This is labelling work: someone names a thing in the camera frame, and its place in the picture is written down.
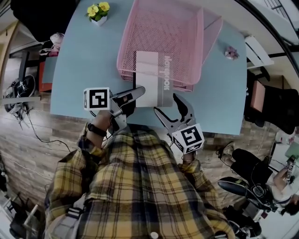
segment blue table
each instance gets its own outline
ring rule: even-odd
[[[91,114],[83,109],[85,88],[110,87],[113,93],[132,89],[132,83],[119,76],[116,58],[133,0],[109,0],[108,20],[101,27],[84,16],[93,3],[93,0],[81,0],[65,33],[53,79],[52,114],[90,118]],[[238,50],[239,59],[226,59],[224,52],[228,45]],[[193,105],[204,132],[240,133],[246,77],[244,37],[224,23],[194,91],[179,92]],[[179,117],[175,103],[162,110],[170,118]],[[152,108],[136,109],[128,123],[162,127]]]

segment desk leg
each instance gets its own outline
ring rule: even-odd
[[[40,101],[41,97],[21,97],[21,98],[4,98],[0,99],[0,105],[7,105],[7,104],[16,104],[22,102],[33,102],[33,101]]]

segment small figurine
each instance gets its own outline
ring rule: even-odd
[[[235,60],[239,58],[239,54],[237,53],[237,50],[233,47],[228,47],[225,51],[225,56],[227,59]]]

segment white flower pot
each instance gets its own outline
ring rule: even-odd
[[[98,26],[102,26],[107,21],[107,16],[102,17],[99,21],[95,21],[92,19],[92,22]]]

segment potted plant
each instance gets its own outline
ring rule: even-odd
[[[101,26],[107,21],[107,15],[110,6],[107,2],[100,2],[99,4],[92,4],[87,9],[86,16],[89,17],[89,21]]]

